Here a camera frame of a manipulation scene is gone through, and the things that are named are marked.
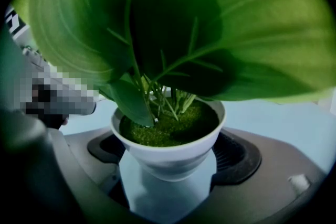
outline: white flower pot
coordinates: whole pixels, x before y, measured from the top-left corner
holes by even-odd
[[[131,142],[119,133],[119,124],[124,116],[119,109],[116,109],[112,116],[112,131],[140,165],[153,176],[170,182],[184,180],[195,172],[204,161],[216,142],[226,119],[224,106],[221,102],[205,103],[217,113],[219,125],[211,133],[191,143],[171,147],[151,147]]]

